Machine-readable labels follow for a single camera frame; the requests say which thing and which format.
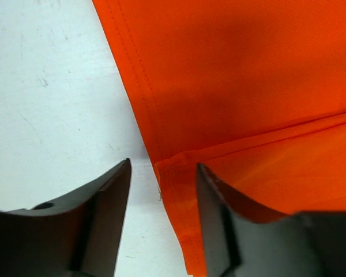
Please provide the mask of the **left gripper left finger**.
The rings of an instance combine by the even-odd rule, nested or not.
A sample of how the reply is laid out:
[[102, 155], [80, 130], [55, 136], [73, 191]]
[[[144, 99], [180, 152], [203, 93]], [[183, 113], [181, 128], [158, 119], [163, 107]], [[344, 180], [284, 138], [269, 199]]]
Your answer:
[[32, 209], [0, 211], [0, 276], [113, 276], [130, 184], [125, 159]]

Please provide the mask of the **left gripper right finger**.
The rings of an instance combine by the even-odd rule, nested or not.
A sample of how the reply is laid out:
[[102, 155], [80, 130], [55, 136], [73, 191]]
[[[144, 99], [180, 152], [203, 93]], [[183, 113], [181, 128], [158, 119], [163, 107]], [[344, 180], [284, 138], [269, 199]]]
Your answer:
[[197, 166], [209, 276], [346, 276], [346, 211], [286, 215]]

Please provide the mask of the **orange t shirt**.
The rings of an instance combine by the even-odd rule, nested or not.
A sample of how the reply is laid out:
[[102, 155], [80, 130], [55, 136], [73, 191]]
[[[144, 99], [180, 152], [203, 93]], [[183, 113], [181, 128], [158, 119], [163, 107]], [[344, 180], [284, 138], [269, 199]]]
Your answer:
[[195, 168], [285, 214], [346, 210], [346, 1], [94, 1], [189, 275]]

